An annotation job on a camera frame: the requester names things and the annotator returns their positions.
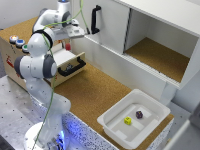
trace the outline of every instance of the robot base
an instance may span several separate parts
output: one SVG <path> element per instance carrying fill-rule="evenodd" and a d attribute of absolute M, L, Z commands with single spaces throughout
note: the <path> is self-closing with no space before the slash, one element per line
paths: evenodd
<path fill-rule="evenodd" d="M 41 129 L 41 126 L 42 126 L 42 122 L 38 123 L 38 124 L 35 124 L 34 126 L 32 126 L 25 134 L 25 137 L 24 137 L 24 149 L 25 150 L 32 150 L 33 149 L 33 146 L 34 146 L 34 143 L 35 143 L 35 137 L 37 136 L 37 133 L 39 132 L 39 130 Z M 69 145 L 69 142 L 70 142 L 70 139 L 69 138 L 65 138 L 64 140 L 64 145 L 65 145 L 65 148 L 64 150 L 67 149 L 67 145 Z M 55 147 L 51 147 L 49 149 L 48 146 L 45 146 L 45 147 L 41 147 L 39 146 L 38 144 L 35 144 L 35 148 L 34 150 L 57 150 L 57 148 Z"/>

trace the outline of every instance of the white wall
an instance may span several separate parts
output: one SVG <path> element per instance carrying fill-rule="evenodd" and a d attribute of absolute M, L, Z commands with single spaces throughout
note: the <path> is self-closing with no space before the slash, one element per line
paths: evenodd
<path fill-rule="evenodd" d="M 0 29 L 36 17 L 43 8 L 56 9 L 57 0 L 0 0 Z"/>
<path fill-rule="evenodd" d="M 180 91 L 177 91 L 173 102 L 192 112 L 200 102 L 200 71 Z"/>

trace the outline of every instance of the purple object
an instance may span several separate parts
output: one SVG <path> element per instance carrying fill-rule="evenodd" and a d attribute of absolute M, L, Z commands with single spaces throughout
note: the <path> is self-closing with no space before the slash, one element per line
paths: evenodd
<path fill-rule="evenodd" d="M 141 111 L 137 111 L 137 112 L 136 112 L 136 117 L 137 117 L 138 119 L 143 118 L 142 112 L 141 112 Z"/>

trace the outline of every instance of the white tray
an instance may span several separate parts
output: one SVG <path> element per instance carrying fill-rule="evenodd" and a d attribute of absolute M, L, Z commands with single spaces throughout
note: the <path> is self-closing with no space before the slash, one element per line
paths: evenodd
<path fill-rule="evenodd" d="M 136 112 L 143 118 L 137 119 Z M 126 149 L 137 148 L 169 115 L 170 109 L 140 90 L 133 90 L 98 118 L 105 133 Z M 131 117 L 131 125 L 124 118 Z"/>

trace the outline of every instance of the cabinet shelf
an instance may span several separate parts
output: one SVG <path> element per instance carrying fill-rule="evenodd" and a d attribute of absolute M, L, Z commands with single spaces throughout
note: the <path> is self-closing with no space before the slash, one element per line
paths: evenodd
<path fill-rule="evenodd" d="M 125 53 L 178 82 L 181 82 L 190 60 L 149 38 L 144 38 Z"/>

